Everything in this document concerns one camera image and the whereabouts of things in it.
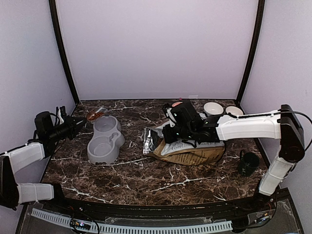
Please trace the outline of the silver metal scoop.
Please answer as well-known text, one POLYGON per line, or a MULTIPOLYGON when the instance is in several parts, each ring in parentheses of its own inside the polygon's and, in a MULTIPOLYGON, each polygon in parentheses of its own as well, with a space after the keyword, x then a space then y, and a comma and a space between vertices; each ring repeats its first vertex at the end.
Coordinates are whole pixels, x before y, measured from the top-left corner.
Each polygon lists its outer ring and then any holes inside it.
POLYGON ((98 118, 102 117, 103 115, 105 115, 107 113, 107 109, 104 107, 100 107, 98 109, 92 110, 90 111, 87 115, 86 115, 86 119, 89 122, 93 122, 95 120, 97 120, 98 118))

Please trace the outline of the brown pet food bag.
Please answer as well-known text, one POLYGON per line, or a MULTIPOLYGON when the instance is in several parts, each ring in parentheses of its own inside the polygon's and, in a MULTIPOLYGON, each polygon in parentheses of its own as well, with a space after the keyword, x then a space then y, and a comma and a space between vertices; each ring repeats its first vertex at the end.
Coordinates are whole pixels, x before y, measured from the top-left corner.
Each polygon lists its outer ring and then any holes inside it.
POLYGON ((186 165, 197 166, 215 164, 224 155, 226 145, 224 142, 201 143, 196 148, 178 140, 167 144, 164 141, 162 129, 169 122, 157 127, 146 127, 143 131, 143 154, 156 159, 186 165))

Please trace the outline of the translucent double pet bowl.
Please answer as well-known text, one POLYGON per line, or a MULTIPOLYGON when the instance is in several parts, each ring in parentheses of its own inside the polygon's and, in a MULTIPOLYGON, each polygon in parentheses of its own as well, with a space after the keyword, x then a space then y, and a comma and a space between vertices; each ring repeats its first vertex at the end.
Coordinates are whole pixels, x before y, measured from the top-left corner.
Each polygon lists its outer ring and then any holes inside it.
POLYGON ((87 146, 89 161, 92 164, 113 163, 125 143, 121 124, 114 116, 103 116, 94 122, 93 130, 93 137, 87 146))

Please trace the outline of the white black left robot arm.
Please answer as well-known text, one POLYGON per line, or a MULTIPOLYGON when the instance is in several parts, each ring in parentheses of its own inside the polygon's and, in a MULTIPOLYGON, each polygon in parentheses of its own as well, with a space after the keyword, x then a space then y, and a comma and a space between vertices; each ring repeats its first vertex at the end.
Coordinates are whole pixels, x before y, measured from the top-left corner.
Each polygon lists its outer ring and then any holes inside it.
POLYGON ((59 184, 17 183, 15 174, 27 166, 52 156, 61 140, 72 140, 85 126, 84 117, 71 117, 65 108, 53 114, 41 112, 35 117, 36 130, 32 139, 22 146, 0 155, 0 204, 15 210, 23 203, 49 200, 57 212, 69 208, 59 184))

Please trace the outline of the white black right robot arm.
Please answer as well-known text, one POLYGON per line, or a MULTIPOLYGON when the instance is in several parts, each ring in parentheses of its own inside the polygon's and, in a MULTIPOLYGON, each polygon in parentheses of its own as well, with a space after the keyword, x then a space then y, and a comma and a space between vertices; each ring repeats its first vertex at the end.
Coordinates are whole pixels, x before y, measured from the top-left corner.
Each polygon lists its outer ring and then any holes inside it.
POLYGON ((272 138, 280 141, 279 151, 262 177, 258 192, 249 200, 249 208, 260 211, 268 203, 279 183, 301 161, 309 145, 296 117, 299 112, 283 104, 280 109, 251 115, 219 114, 202 118, 191 102, 164 104, 162 110, 170 123, 162 129, 170 144, 181 140, 194 148, 203 142, 220 142, 239 138, 272 138))

